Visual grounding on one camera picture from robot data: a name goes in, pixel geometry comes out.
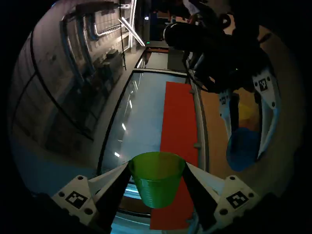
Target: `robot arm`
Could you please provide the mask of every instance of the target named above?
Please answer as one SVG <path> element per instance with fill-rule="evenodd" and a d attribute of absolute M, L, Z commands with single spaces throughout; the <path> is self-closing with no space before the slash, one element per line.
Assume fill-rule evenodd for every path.
<path fill-rule="evenodd" d="M 260 201 L 259 195 L 235 175 L 223 180 L 185 164 L 183 178 L 199 223 L 208 233 L 230 225 L 235 217 L 243 217 L 245 210 Z M 81 224 L 110 233 L 130 176 L 128 163 L 90 180 L 78 175 L 52 200 Z"/>
<path fill-rule="evenodd" d="M 279 111 L 280 111 L 280 94 L 278 90 L 277 80 L 265 68 L 260 74 L 252 77 L 255 92 L 260 95 L 260 102 L 258 103 L 261 109 L 261 141 L 257 155 L 257 159 L 267 149 L 272 135 L 277 126 Z M 230 139 L 233 132 L 230 116 L 230 100 L 232 93 L 229 89 L 219 93 L 219 112 L 221 118 L 224 120 L 225 128 L 227 130 L 228 138 Z"/>

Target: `yellow object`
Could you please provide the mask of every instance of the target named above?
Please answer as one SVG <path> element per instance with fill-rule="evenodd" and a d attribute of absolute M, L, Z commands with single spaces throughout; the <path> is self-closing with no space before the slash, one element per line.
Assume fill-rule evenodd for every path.
<path fill-rule="evenodd" d="M 255 114 L 250 107 L 241 103 L 238 104 L 238 113 L 239 120 L 251 119 L 251 117 Z"/>

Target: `pipe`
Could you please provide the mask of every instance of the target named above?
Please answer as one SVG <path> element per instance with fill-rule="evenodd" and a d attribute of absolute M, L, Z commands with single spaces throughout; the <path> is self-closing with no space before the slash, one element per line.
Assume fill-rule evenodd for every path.
<path fill-rule="evenodd" d="M 68 31 L 67 31 L 67 20 L 68 20 L 68 16 L 66 15 L 60 21 L 61 41 L 62 41 L 63 49 L 64 49 L 65 55 L 67 57 L 69 66 L 70 66 L 76 80 L 82 86 L 84 84 L 84 79 L 83 79 L 83 77 L 79 71 L 73 50 L 71 48 L 71 43 L 70 43 L 70 40 L 68 37 Z"/>
<path fill-rule="evenodd" d="M 84 84 L 85 81 L 84 81 L 82 74 L 79 71 L 79 68 L 77 66 L 77 62 L 76 62 L 76 59 L 75 59 L 75 56 L 71 47 L 71 43 L 68 37 L 67 22 L 68 20 L 73 19 L 74 17 L 77 17 L 78 37 L 79 37 L 80 44 L 82 46 L 83 57 L 86 60 L 87 65 L 90 68 L 90 71 L 93 72 L 95 71 L 95 69 L 93 67 L 92 60 L 90 58 L 89 49 L 85 40 L 85 34 L 83 30 L 84 25 L 83 25 L 82 17 L 88 14 L 94 15 L 95 12 L 98 12 L 98 11 L 111 12 L 111 11 L 114 11 L 118 7 L 127 9 L 126 5 L 123 6 L 123 5 L 116 4 L 114 2 L 90 2 L 90 3 L 78 4 L 74 6 L 73 8 L 71 8 L 60 21 L 60 36 L 61 36 L 63 49 L 67 57 L 69 66 L 76 80 L 81 86 Z"/>
<path fill-rule="evenodd" d="M 105 29 L 102 32 L 98 32 L 97 28 L 96 28 L 96 22 L 95 22 L 95 14 L 89 15 L 88 17 L 88 33 L 89 33 L 89 37 L 93 40 L 93 41 L 98 41 L 100 38 L 107 36 L 108 34 L 117 31 L 120 29 L 120 24 L 116 24 L 110 28 Z"/>
<path fill-rule="evenodd" d="M 83 17 L 78 16 L 76 18 L 76 26 L 77 26 L 77 34 L 80 42 L 80 46 L 82 48 L 82 56 L 87 63 L 87 67 L 91 74 L 94 74 L 96 69 L 93 66 L 92 59 L 89 53 L 89 48 L 85 38 L 85 23 Z"/>

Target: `green cup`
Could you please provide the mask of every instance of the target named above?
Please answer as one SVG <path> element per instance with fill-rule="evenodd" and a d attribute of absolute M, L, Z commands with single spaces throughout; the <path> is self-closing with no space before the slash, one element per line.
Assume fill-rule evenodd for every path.
<path fill-rule="evenodd" d="M 163 208 L 173 202 L 184 166 L 184 159 L 167 152 L 148 152 L 129 161 L 141 199 L 151 208 Z"/>

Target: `red mat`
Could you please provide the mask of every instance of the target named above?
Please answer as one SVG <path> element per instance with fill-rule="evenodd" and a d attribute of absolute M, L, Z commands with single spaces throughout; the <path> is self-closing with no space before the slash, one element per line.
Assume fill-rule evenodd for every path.
<path fill-rule="evenodd" d="M 198 151 L 193 147 L 197 142 L 196 115 L 191 85 L 183 83 L 166 83 L 163 129 L 160 151 L 172 152 L 197 166 Z M 194 205 L 181 179 L 173 203 L 162 209 L 153 209 L 150 229 L 175 230 L 189 226 L 186 221 L 191 218 Z"/>

